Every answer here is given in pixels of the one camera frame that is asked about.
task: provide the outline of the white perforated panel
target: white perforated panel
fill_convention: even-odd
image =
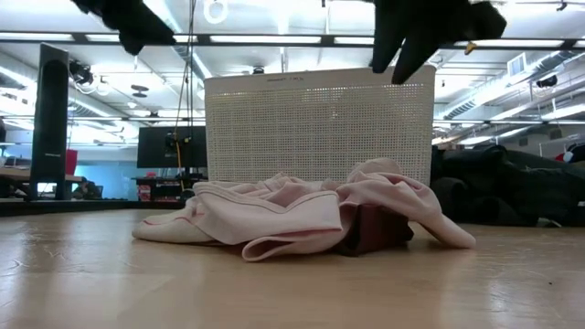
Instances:
[[[396,160],[428,184],[434,67],[407,84],[392,71],[344,69],[208,79],[209,178],[257,182],[278,172],[345,181],[355,163]]]

